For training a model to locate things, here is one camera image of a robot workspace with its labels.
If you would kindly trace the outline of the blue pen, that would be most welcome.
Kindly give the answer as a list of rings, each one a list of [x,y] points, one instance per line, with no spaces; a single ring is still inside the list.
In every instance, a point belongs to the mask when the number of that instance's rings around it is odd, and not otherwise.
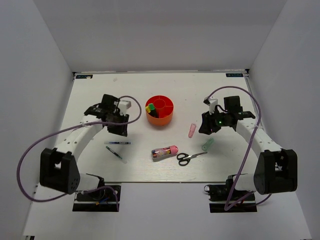
[[[105,145],[130,145],[130,141],[105,141]]]

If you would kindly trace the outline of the green black highlighter marker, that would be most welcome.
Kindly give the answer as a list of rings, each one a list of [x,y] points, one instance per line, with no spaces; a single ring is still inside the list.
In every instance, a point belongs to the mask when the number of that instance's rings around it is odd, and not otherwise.
[[[158,113],[156,111],[156,108],[154,106],[153,103],[149,103],[146,107],[145,107],[146,112],[152,116],[153,118],[158,118]]]

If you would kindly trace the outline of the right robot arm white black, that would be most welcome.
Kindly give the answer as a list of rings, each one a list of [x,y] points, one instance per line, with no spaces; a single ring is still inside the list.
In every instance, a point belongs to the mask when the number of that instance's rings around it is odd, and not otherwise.
[[[219,111],[218,100],[203,101],[209,110],[201,115],[199,133],[210,135],[222,127],[235,130],[250,145],[257,157],[254,173],[230,176],[233,181],[225,188],[226,195],[236,200],[244,191],[261,195],[294,192],[298,187],[298,156],[292,149],[284,149],[260,127],[250,111],[244,111],[239,96],[224,98],[224,111]]]

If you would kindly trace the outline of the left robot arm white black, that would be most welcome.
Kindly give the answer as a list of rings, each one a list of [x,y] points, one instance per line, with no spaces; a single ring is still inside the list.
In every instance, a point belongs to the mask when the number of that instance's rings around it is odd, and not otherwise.
[[[47,188],[66,194],[88,191],[99,200],[105,196],[106,187],[100,177],[80,173],[77,161],[83,150],[104,127],[111,134],[126,137],[127,110],[131,102],[104,94],[100,103],[90,106],[82,117],[79,127],[53,149],[46,148],[40,155],[39,183]]]

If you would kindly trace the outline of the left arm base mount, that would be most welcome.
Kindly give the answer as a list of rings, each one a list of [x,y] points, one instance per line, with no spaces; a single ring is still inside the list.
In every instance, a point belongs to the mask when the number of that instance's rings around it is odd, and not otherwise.
[[[109,188],[93,193],[77,193],[74,198],[73,212],[99,212],[111,213],[118,212],[121,198],[121,185],[111,185],[116,193],[118,203],[113,191]]]

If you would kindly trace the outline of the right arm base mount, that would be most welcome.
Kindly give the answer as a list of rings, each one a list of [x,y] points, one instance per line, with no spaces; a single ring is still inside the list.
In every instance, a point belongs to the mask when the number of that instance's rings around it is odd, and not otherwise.
[[[256,199],[254,194],[251,194],[228,211],[225,211],[225,204],[233,185],[232,177],[233,175],[228,176],[224,183],[207,184],[204,186],[203,190],[209,196],[210,213],[256,213],[257,207],[255,206]]]

